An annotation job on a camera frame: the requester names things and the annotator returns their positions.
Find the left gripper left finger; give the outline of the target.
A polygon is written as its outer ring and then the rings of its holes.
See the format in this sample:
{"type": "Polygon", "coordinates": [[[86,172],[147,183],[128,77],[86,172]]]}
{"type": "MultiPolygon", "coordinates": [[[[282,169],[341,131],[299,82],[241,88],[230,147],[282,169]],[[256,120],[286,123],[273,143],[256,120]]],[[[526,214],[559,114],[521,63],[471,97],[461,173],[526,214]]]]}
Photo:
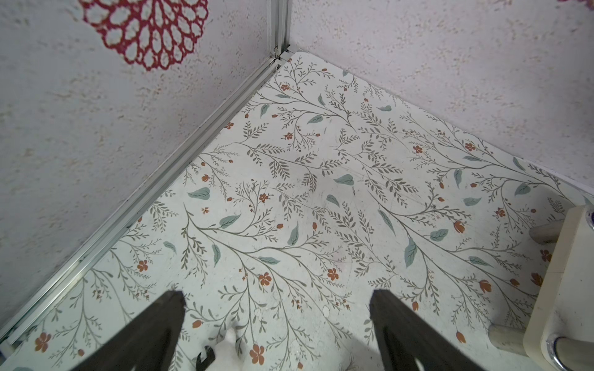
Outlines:
{"type": "Polygon", "coordinates": [[[156,299],[75,370],[167,370],[185,317],[181,291],[156,299]]]}

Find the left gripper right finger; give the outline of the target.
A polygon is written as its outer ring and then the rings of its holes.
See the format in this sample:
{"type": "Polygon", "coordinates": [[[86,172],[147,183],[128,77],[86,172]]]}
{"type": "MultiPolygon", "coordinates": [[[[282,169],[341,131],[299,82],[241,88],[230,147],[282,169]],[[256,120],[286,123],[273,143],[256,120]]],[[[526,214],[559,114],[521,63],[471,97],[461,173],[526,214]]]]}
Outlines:
{"type": "Polygon", "coordinates": [[[371,321],[386,370],[481,370],[389,290],[373,292],[371,321]]]}

